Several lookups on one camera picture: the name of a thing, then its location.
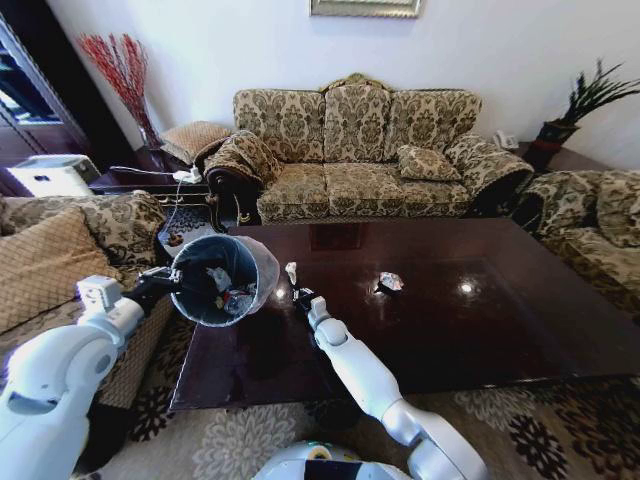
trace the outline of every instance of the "sofa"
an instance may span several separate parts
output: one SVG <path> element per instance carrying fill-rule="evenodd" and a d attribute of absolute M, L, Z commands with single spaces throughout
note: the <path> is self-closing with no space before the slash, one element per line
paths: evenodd
<path fill-rule="evenodd" d="M 79 207 L 84 212 L 86 230 L 106 254 L 110 266 L 120 276 L 123 290 L 131 289 L 138 272 L 157 265 L 155 243 L 165 215 L 157 200 L 145 192 L 91 197 L 0 198 L 0 227 L 3 237 L 18 234 L 45 219 Z M 55 281 L 68 281 L 59 274 Z M 84 308 L 78 297 L 0 332 L 2 376 L 6 382 L 9 357 L 24 342 L 51 328 L 75 323 Z M 103 380 L 89 412 L 90 434 L 80 465 L 94 470 L 105 463 L 124 442 L 130 427 L 132 404 L 145 368 L 165 324 L 172 316 L 170 298 L 160 299 L 129 340 L 126 352 Z"/>
<path fill-rule="evenodd" d="M 355 74 L 320 91 L 241 90 L 233 105 L 241 131 L 204 174 L 242 224 L 494 215 L 533 171 L 469 133 L 482 102 L 465 90 L 394 91 Z M 459 181 L 404 178 L 404 145 L 444 154 Z"/>
<path fill-rule="evenodd" d="M 542 175 L 512 218 L 640 325 L 640 172 Z"/>

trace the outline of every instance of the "potted plant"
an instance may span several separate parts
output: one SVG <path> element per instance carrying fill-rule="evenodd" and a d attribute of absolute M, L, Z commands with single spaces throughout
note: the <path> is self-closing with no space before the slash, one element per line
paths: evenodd
<path fill-rule="evenodd" d="M 569 108 L 564 116 L 544 122 L 538 137 L 523 155 L 537 171 L 546 170 L 551 158 L 562 148 L 562 144 L 580 128 L 577 123 L 582 117 L 607 103 L 640 93 L 640 79 L 623 82 L 612 78 L 612 74 L 621 66 L 619 63 L 604 70 L 602 60 L 598 59 L 596 74 L 590 82 L 587 82 L 584 72 L 578 75 L 576 85 L 569 96 Z"/>

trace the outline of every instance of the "vase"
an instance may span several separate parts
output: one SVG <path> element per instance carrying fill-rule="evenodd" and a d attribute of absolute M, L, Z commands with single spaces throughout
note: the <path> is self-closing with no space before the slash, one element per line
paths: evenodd
<path fill-rule="evenodd" d="M 144 97 L 139 98 L 138 101 L 129 108 L 129 111 L 138 124 L 138 130 L 140 131 L 144 146 L 149 150 L 160 150 L 163 142 L 158 137 L 155 128 L 153 128 L 151 120 L 149 120 L 147 102 Z"/>
<path fill-rule="evenodd" d="M 544 122 L 538 137 L 531 143 L 522 158 L 529 162 L 536 172 L 546 172 L 553 156 L 579 128 L 577 125 Z"/>

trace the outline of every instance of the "side table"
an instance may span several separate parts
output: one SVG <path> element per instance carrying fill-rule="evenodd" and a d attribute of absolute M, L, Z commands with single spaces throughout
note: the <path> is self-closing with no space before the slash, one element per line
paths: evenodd
<path fill-rule="evenodd" d="M 186 165 L 167 152 L 151 152 L 146 148 L 138 149 L 135 162 L 130 162 L 126 166 L 167 173 L 187 170 Z M 89 189 L 96 195 L 117 195 L 144 190 L 156 197 L 166 209 L 172 209 L 175 205 L 178 207 L 204 206 L 209 209 L 213 229 L 217 232 L 226 231 L 219 218 L 218 197 L 211 195 L 209 186 L 205 182 L 198 184 L 183 182 L 178 192 L 178 182 L 171 175 L 110 170 L 92 182 Z"/>
<path fill-rule="evenodd" d="M 522 157 L 529 148 L 529 145 L 531 145 L 531 142 L 520 142 L 518 150 L 513 153 Z M 611 170 L 611 167 L 564 147 L 554 155 L 547 168 L 552 172 L 559 170 Z"/>

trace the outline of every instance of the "telephone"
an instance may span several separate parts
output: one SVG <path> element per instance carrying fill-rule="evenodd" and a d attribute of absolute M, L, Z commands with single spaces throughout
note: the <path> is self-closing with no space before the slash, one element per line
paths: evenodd
<path fill-rule="evenodd" d="M 518 139 L 515 135 L 508 135 L 504 133 L 502 130 L 498 130 L 496 134 L 493 136 L 493 142 L 505 150 L 517 150 L 518 149 Z"/>

